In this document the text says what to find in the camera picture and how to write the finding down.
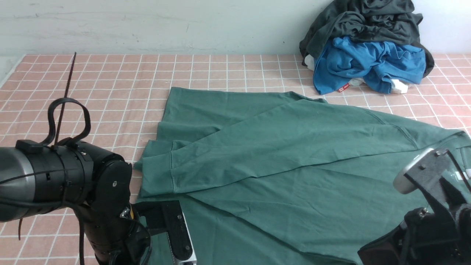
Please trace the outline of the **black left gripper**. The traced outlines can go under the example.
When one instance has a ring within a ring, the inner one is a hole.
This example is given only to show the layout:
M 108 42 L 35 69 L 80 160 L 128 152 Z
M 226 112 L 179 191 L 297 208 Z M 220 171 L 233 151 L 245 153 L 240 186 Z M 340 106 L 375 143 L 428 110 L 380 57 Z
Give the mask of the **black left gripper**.
M 146 265 L 151 248 L 148 230 L 130 203 L 132 165 L 115 160 L 93 173 L 95 187 L 79 205 L 84 230 L 100 265 Z

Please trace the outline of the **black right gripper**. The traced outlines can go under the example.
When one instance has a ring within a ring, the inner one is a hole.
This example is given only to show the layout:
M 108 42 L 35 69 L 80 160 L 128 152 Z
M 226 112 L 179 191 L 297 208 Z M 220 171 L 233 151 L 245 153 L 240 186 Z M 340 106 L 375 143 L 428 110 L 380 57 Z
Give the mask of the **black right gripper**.
M 396 228 L 358 251 L 364 265 L 469 265 L 470 209 L 454 221 L 415 209 Z

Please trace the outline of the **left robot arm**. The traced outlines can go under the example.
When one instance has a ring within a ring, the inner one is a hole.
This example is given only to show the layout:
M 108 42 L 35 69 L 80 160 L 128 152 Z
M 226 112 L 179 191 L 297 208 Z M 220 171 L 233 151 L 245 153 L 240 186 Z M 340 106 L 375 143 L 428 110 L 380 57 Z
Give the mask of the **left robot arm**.
M 116 153 L 79 141 L 1 148 L 1 222 L 62 208 L 79 221 L 79 243 L 92 246 L 100 265 L 139 265 L 150 237 L 130 203 L 132 165 Z

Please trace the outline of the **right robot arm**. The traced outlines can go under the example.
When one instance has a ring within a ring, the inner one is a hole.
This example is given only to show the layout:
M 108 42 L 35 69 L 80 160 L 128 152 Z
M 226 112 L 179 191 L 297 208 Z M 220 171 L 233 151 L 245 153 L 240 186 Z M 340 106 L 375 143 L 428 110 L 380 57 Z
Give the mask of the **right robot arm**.
M 389 233 L 358 251 L 364 265 L 469 265 L 470 209 L 409 211 Z

